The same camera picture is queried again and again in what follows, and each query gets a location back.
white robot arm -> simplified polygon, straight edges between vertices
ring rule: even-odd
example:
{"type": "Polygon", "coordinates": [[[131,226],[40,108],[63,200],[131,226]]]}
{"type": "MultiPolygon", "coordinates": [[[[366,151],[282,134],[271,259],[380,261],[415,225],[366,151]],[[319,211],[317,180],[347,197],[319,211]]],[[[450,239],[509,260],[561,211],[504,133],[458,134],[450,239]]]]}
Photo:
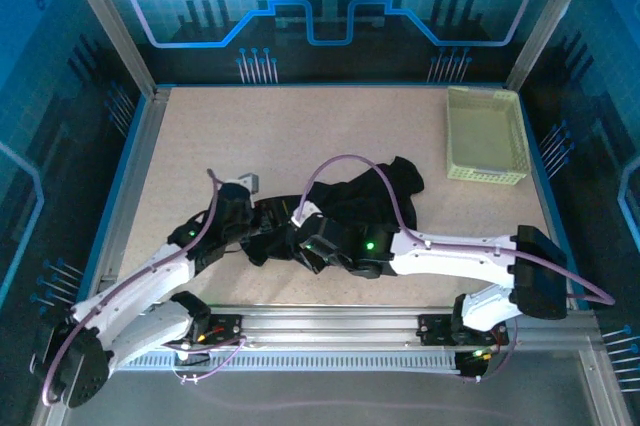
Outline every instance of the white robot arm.
{"type": "MultiPolygon", "coordinates": [[[[54,311],[44,318],[30,369],[43,381],[45,404],[84,404],[118,367],[158,347],[189,349],[223,340],[228,344],[229,331],[225,338],[218,335],[210,309],[191,293],[157,302],[220,259],[229,244],[255,234],[265,220],[279,216],[282,223],[282,212],[267,207],[270,200],[254,203],[257,184],[255,175],[223,183],[219,191],[216,184],[210,210],[178,227],[140,268],[70,311],[54,311]]],[[[315,273],[340,266],[370,279],[444,274],[491,283],[456,299],[447,333],[454,345],[474,344],[476,333],[519,314],[566,316],[565,276],[571,277],[563,272],[566,257],[535,228],[520,226],[512,236],[462,238],[389,225],[345,226],[323,217],[304,197],[302,211],[284,222],[294,238],[296,259],[315,273]],[[540,267],[545,261],[556,269],[540,267]]],[[[283,203],[276,199],[273,204],[283,203]]],[[[233,334],[239,332],[232,327],[233,334]]]]}

aluminum frame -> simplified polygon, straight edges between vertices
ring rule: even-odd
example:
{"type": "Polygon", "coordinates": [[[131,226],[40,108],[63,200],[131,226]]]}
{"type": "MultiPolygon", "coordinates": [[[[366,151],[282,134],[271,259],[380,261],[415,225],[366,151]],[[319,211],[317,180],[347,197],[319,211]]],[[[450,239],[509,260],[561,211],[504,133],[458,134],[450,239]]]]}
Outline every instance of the aluminum frame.
{"type": "Polygon", "coordinates": [[[118,13],[113,0],[87,0],[98,21],[104,28],[120,59],[131,74],[138,89],[147,99],[153,98],[156,83],[133,42],[127,27],[118,13]]]}
{"type": "Polygon", "coordinates": [[[507,78],[507,89],[520,91],[572,0],[548,0],[507,78]]]}

work surface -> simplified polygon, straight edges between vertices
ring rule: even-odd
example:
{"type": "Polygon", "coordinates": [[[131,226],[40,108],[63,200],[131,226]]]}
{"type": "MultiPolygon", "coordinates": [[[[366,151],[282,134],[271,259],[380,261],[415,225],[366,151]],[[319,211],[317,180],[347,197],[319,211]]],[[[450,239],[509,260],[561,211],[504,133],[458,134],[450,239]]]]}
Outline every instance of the work surface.
{"type": "MultiPolygon", "coordinates": [[[[344,153],[375,162],[403,156],[425,190],[413,196],[418,229],[431,234],[546,232],[531,176],[515,187],[446,177],[446,89],[380,87],[176,88],[164,116],[120,276],[145,262],[173,229],[205,209],[212,168],[220,179],[253,172],[258,199],[301,194],[318,165],[344,153]]],[[[366,169],[330,166],[319,180],[348,181],[366,169]]],[[[440,275],[366,280],[339,268],[314,275],[296,262],[258,268],[225,256],[186,285],[211,304],[449,306],[485,284],[440,275]]]]}

plastic basket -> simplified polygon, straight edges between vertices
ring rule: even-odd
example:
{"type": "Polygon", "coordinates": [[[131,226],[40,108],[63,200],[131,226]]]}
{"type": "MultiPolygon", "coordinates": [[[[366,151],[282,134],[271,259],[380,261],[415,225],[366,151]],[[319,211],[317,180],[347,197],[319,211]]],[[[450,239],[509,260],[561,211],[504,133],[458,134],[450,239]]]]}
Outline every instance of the plastic basket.
{"type": "Polygon", "coordinates": [[[447,124],[448,178],[514,185],[531,172],[517,93],[450,87],[447,124]]]}

glass enclosure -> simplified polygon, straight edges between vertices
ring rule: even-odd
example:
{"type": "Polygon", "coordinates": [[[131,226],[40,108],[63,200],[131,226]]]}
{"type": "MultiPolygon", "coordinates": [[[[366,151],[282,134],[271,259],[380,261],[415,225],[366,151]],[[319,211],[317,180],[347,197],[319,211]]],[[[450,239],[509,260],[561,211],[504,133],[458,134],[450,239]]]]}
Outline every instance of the glass enclosure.
{"type": "Polygon", "coordinates": [[[0,12],[0,423],[23,425],[33,325],[75,298],[139,93],[85,0],[0,12]]]}
{"type": "MultiPolygon", "coordinates": [[[[547,0],[113,2],[158,84],[501,84],[547,0]]],[[[0,423],[21,425],[33,324],[73,303],[141,111],[86,0],[0,12],[0,423]]],[[[522,90],[608,330],[640,328],[639,49],[640,0],[573,0],[522,90]]]]}
{"type": "Polygon", "coordinates": [[[114,0],[155,80],[506,79],[546,0],[114,0]]]}
{"type": "Polygon", "coordinates": [[[605,332],[640,326],[639,47],[640,0],[573,0],[523,89],[580,271],[617,300],[605,332]]]}

